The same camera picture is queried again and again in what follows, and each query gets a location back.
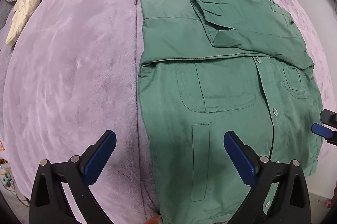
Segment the purple velvet bed blanket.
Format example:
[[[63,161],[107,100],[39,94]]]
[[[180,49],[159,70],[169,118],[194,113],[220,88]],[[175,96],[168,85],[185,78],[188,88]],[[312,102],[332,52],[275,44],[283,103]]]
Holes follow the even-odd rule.
[[[322,109],[336,108],[318,35],[296,0],[272,0],[294,19]],[[3,80],[1,137],[21,193],[40,161],[68,160],[106,131],[116,149],[91,187],[114,223],[160,213],[138,92],[144,52],[141,0],[42,0],[12,48]]]

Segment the green short-sleeved work shirt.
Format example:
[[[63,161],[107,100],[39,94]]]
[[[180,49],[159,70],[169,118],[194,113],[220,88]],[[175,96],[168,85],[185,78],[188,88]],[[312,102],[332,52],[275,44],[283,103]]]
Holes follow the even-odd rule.
[[[316,169],[322,99],[288,11],[272,0],[141,0],[138,92],[164,223],[228,221],[249,187],[224,146]]]

